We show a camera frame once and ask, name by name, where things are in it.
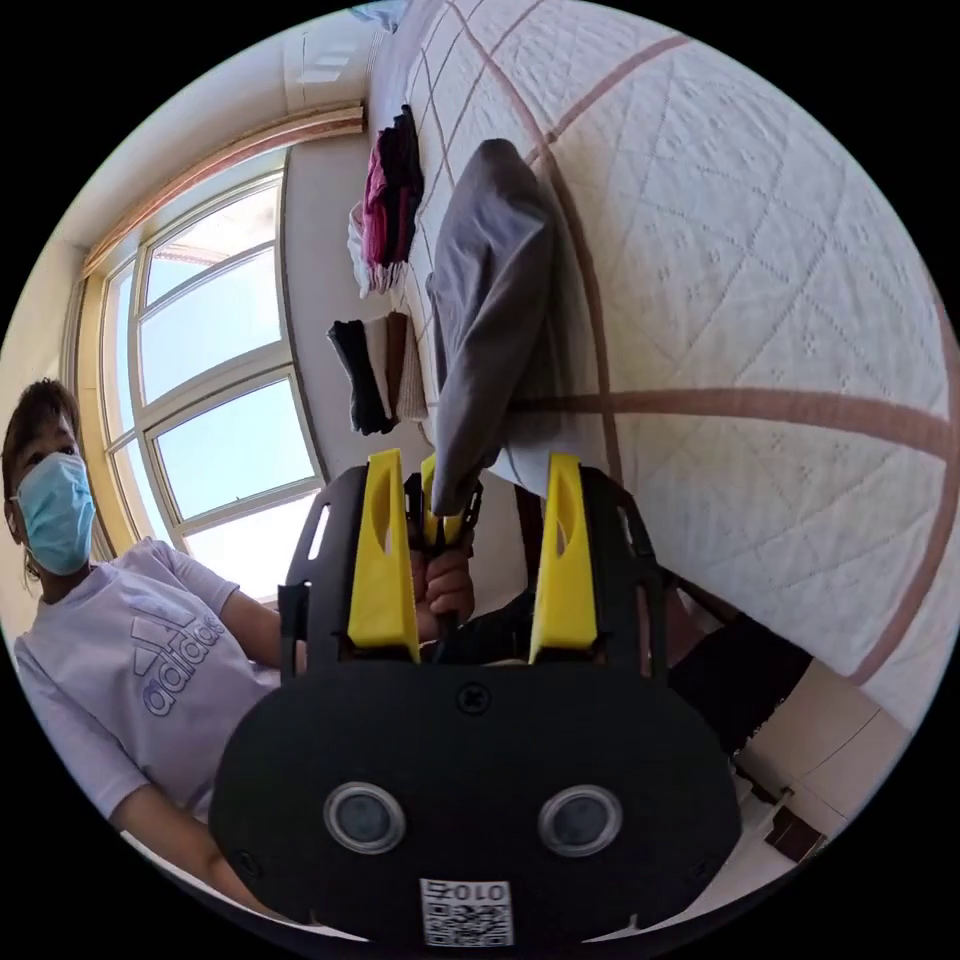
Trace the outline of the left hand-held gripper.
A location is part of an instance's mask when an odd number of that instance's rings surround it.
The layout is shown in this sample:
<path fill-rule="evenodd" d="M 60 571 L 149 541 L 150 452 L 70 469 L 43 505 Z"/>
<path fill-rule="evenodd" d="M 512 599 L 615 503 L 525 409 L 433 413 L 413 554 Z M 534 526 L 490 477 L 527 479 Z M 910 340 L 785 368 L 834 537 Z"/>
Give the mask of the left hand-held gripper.
<path fill-rule="evenodd" d="M 422 461 L 420 472 L 411 473 L 403 485 L 408 543 L 430 559 L 467 544 L 479 517 L 483 493 L 482 484 L 477 482 L 464 510 L 457 515 L 440 516 L 433 509 L 435 470 L 433 453 Z"/>

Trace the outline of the person's left hand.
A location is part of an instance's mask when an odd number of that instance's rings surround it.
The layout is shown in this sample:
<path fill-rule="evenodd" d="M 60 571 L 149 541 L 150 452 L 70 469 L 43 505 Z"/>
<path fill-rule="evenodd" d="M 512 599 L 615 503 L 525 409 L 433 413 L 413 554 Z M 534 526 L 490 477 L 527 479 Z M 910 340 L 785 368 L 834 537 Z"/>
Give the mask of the person's left hand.
<path fill-rule="evenodd" d="M 411 551 L 415 612 L 421 644 L 432 643 L 439 638 L 442 618 L 454 616 L 458 624 L 463 624 L 472 616 L 475 608 L 470 573 L 472 556 L 473 549 L 469 542 L 433 558 L 421 551 Z"/>

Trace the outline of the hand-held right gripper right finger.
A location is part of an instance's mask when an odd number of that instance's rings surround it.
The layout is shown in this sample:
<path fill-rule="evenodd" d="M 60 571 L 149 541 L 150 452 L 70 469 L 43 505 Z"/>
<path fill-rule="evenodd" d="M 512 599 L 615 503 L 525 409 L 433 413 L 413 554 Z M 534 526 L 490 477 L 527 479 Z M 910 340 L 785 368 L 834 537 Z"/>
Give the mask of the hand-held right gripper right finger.
<path fill-rule="evenodd" d="M 590 536 L 580 461 L 550 456 L 528 663 L 587 654 L 597 636 Z"/>

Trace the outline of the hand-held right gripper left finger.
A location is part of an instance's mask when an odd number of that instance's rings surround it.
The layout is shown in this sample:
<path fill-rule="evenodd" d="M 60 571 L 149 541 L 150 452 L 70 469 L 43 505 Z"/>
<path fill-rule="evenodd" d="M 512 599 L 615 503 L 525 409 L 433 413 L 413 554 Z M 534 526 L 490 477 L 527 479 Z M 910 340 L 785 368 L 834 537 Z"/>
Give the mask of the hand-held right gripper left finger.
<path fill-rule="evenodd" d="M 368 458 L 362 494 L 347 636 L 361 654 L 396 654 L 418 664 L 420 638 L 399 450 Z"/>

